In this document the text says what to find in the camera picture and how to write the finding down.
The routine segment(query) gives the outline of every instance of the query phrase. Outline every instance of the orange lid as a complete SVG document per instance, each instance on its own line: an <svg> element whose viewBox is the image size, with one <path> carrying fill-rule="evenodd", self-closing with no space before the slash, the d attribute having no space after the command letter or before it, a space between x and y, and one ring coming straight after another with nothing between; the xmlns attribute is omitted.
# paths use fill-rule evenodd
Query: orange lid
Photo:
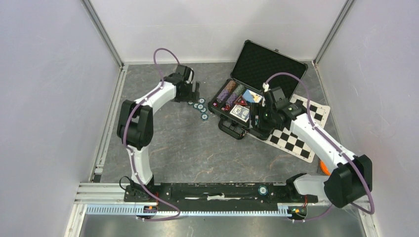
<svg viewBox="0 0 419 237"><path fill-rule="evenodd" d="M323 161L320 161L320 168L322 169L323 173L326 175L330 175L330 172L327 170L326 165L323 163Z"/></svg>

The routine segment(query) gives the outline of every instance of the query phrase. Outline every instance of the black cable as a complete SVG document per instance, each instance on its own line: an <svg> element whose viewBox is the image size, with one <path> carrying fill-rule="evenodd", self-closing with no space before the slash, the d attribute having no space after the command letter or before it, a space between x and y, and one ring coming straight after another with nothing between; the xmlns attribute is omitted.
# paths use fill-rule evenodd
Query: black cable
<svg viewBox="0 0 419 237"><path fill-rule="evenodd" d="M131 183L131 178L129 178L128 176L122 176L122 177L119 179L119 187L120 187L122 190L126 191L126 189L124 189L124 188L122 187L122 184L121 184L121 180L122 180L123 178L127 178L127 179L129 180L129 182L130 182L130 183Z"/></svg>

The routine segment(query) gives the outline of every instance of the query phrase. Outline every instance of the gray tabletop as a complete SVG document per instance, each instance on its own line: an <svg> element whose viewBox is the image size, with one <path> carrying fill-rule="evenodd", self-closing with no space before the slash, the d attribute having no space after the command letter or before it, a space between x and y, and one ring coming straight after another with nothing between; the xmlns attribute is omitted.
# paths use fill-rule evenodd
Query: gray tabletop
<svg viewBox="0 0 419 237"><path fill-rule="evenodd" d="M303 81L313 101L327 104L316 72L309 64ZM229 78L234 63L187 64L201 82L201 97L209 100ZM175 65L161 66L165 75ZM122 101L142 97L159 82L154 65L130 65L122 92ZM301 85L295 91L306 96ZM307 163L250 136L236 140L218 129L219 118L209 115L207 121L187 103L166 103L154 115L154 137L149 145L150 166L155 182L281 182L295 174L321 173L318 158ZM331 118L325 130L334 138L336 129ZM128 154L116 136L116 124L110 140L101 183L116 183L131 176Z"/></svg>

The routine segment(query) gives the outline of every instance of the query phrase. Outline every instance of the black square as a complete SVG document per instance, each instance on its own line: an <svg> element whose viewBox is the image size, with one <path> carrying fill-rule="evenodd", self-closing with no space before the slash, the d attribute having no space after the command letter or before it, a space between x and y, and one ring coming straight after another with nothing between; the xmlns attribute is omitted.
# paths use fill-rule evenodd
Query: black square
<svg viewBox="0 0 419 237"><path fill-rule="evenodd" d="M294 149L294 145L287 142L287 144L285 145L285 149L292 151Z"/></svg>
<svg viewBox="0 0 419 237"><path fill-rule="evenodd" d="M279 142L279 138L278 137L275 137L274 135L272 135L272 137L271 137L271 140L270 140L271 142L273 142L273 143L275 143L275 144L278 144L278 142Z"/></svg>
<svg viewBox="0 0 419 237"><path fill-rule="evenodd" d="M317 107L314 106L314 105L310 105L310 110L313 111L313 112L316 112L317 111Z"/></svg>
<svg viewBox="0 0 419 237"><path fill-rule="evenodd" d="M288 138L289 138L290 136L288 135L288 134L286 134L286 133L282 133L281 134L281 139L282 140L285 140L285 141L288 141Z"/></svg>
<svg viewBox="0 0 419 237"><path fill-rule="evenodd" d="M304 158L308 158L308 156L310 155L310 153L308 151L306 151L306 150L302 150L300 155L302 157L304 157Z"/></svg>
<svg viewBox="0 0 419 237"><path fill-rule="evenodd" d="M301 141L301 140L297 140L297 141L295 142L295 145L296 145L296 146L298 146L298 147L300 147L300 148L302 148L302 147L304 146L304 142L303 142L303 141Z"/></svg>
<svg viewBox="0 0 419 237"><path fill-rule="evenodd" d="M321 121L322 118L323 118L323 115L320 115L320 114L315 114L314 115L314 119L317 119L318 121Z"/></svg>

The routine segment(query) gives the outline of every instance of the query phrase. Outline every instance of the chessboard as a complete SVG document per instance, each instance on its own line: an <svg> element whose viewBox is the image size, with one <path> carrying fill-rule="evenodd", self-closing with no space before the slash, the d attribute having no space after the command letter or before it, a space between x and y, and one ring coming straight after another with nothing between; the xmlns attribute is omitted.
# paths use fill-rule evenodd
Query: chessboard
<svg viewBox="0 0 419 237"><path fill-rule="evenodd" d="M307 99L298 95L293 95L290 99L291 103L301 102L307 108ZM310 114L317 124L322 128L325 127L326 121L330 113L330 107L310 101ZM288 129L274 130L266 141L262 141L278 149L281 149L303 161L311 163L314 158L314 151L303 141L291 133Z"/></svg>

